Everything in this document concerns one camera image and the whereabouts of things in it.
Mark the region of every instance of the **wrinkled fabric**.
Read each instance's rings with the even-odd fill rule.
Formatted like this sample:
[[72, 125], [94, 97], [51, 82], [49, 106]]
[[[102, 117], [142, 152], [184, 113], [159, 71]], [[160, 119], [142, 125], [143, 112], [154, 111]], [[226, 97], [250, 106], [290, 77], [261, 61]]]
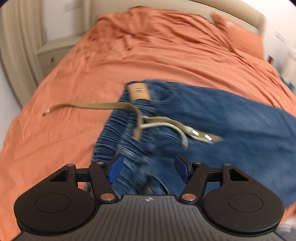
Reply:
[[89, 166], [110, 111], [60, 103], [116, 102], [132, 80], [158, 79], [234, 93], [296, 116], [296, 99], [274, 69], [241, 57], [201, 16], [146, 7], [99, 21], [45, 78], [12, 122], [0, 152], [0, 240], [19, 234], [15, 200], [67, 163]]
[[137, 106], [144, 116], [165, 116], [224, 140], [209, 144], [189, 138], [184, 150], [178, 132], [154, 127], [143, 130], [138, 141], [133, 138], [136, 114], [114, 110], [94, 147], [92, 163], [123, 155], [123, 170], [112, 185], [119, 197], [146, 190], [179, 197], [185, 184], [175, 170], [174, 157], [181, 154], [190, 162], [214, 168], [230, 162], [276, 193], [285, 207], [296, 200], [293, 116], [217, 89], [154, 80], [144, 83], [151, 100], [131, 100], [125, 90], [119, 101]]

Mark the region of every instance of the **orange bedsheet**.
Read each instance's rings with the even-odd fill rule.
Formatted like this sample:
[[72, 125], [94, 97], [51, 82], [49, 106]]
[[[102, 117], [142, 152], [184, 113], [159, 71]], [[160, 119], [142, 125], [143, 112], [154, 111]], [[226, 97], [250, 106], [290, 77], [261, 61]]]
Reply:
[[100, 16], [8, 130], [0, 153], [0, 240], [20, 232], [18, 196], [67, 163], [89, 166], [110, 114], [64, 108], [42, 116], [52, 105], [115, 102], [126, 82], [158, 79], [226, 90], [296, 116], [296, 98], [274, 69], [242, 55], [198, 15], [136, 7]]

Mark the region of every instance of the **belt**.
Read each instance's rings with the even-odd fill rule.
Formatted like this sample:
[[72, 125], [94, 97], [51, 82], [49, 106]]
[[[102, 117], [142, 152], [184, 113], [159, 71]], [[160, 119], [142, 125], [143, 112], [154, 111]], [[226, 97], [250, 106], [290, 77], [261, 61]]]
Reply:
[[133, 130], [133, 138], [136, 140], [141, 139], [142, 130], [151, 127], [158, 127], [158, 126], [167, 126], [170, 128], [175, 129], [182, 137], [182, 146], [183, 148], [188, 147], [188, 140], [187, 136], [206, 143], [216, 143], [223, 140], [223, 138], [216, 136], [211, 133], [201, 132], [196, 130], [190, 126], [186, 126], [181, 122], [176, 120], [172, 120], [165, 116], [156, 116], [156, 117], [147, 117], [143, 116], [141, 111], [138, 107], [131, 103], [126, 102], [111, 102], [111, 103], [92, 103], [92, 104], [69, 104], [63, 103], [54, 105], [48, 110], [46, 110], [43, 115], [47, 115], [55, 110], [65, 108], [65, 107], [73, 107], [73, 108], [80, 108], [80, 109], [93, 109], [93, 110], [113, 110], [113, 109], [126, 109], [132, 110], [137, 113], [137, 124], [136, 128]]

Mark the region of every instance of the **blue gripper pad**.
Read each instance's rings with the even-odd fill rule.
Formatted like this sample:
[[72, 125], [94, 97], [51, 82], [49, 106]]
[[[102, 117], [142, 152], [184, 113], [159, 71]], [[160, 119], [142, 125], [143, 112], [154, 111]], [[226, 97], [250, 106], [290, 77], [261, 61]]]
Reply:
[[123, 168], [123, 155], [120, 155], [117, 160], [110, 166], [109, 174], [106, 175], [106, 178], [109, 183], [114, 183], [118, 178], [121, 170]]
[[183, 180], [184, 183], [189, 182], [191, 178], [191, 174], [188, 172], [188, 168], [186, 163], [183, 162], [178, 156], [175, 156], [174, 166], [179, 176]]

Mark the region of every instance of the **denim fabric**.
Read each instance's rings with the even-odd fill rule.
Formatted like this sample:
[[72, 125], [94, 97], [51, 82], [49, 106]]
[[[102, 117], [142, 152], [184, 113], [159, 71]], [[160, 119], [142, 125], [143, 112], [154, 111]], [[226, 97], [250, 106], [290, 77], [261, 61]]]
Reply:
[[144, 80], [151, 101], [129, 98], [145, 116], [166, 116], [224, 141], [208, 144], [181, 136], [168, 127], [143, 130], [141, 141], [132, 138], [136, 114], [114, 110], [94, 148], [92, 162], [124, 156], [124, 167], [112, 184], [116, 194], [174, 194], [185, 187], [174, 168], [174, 156], [220, 168], [232, 163], [275, 192], [285, 206], [296, 200], [296, 119], [283, 110], [210, 88]]

